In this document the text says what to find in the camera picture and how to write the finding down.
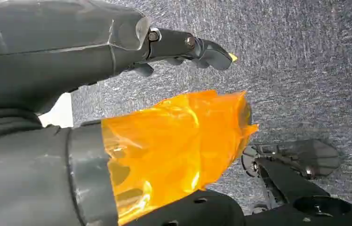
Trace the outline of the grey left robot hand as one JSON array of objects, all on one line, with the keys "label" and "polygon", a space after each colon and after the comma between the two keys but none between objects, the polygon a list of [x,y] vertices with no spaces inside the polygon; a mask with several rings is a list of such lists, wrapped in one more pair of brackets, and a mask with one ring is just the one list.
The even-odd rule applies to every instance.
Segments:
[{"label": "grey left robot hand", "polygon": [[152,28],[103,0],[0,0],[0,226],[116,226],[102,124],[42,126],[61,94],[185,60],[224,71],[219,44]]}]

